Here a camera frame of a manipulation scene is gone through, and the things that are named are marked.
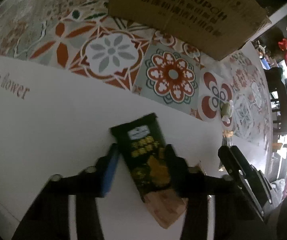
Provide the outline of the orange-brown wafer packet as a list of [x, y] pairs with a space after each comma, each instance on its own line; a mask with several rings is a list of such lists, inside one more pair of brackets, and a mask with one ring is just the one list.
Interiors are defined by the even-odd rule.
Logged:
[[187, 199], [180, 198], [174, 189], [166, 189], [146, 194], [144, 204], [159, 226], [167, 229], [186, 211]]

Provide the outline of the black beef cracker packet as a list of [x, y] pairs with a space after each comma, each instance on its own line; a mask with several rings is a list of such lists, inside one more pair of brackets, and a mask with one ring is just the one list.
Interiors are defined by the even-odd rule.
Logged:
[[142, 201], [171, 188], [166, 141], [155, 113], [110, 128]]

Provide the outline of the white pale green candy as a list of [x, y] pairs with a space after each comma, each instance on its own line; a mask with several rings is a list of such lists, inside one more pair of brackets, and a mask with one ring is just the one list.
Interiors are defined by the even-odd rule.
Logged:
[[233, 113], [233, 101], [230, 100], [227, 103], [224, 103], [221, 109], [221, 116], [224, 122], [230, 122], [230, 118]]

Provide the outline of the dark wooden chair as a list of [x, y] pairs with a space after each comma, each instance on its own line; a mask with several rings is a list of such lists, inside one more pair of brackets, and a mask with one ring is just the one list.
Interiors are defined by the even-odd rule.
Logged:
[[277, 128], [273, 128], [273, 134], [287, 135], [287, 90], [285, 84], [282, 82], [282, 69], [271, 68], [264, 70], [264, 74], [269, 92], [278, 93], [278, 98], [271, 99], [271, 102], [279, 102], [279, 107], [273, 109], [272, 112], [280, 113], [280, 117], [273, 121], [274, 124], [277, 124]]

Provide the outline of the brown cardboard box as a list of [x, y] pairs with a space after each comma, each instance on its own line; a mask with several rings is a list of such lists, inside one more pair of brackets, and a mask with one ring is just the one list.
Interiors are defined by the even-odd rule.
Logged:
[[218, 61], [271, 23], [255, 0], [109, 0], [108, 11], [171, 34]]

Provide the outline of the patterned floral table runner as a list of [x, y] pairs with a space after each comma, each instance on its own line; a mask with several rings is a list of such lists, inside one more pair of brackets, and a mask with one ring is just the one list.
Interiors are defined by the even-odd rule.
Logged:
[[[108, 0], [3, 0], [0, 56], [64, 69], [225, 129], [265, 150], [267, 82], [251, 44], [216, 61], [173, 35], [108, 15]], [[233, 102], [230, 118], [223, 105]]]

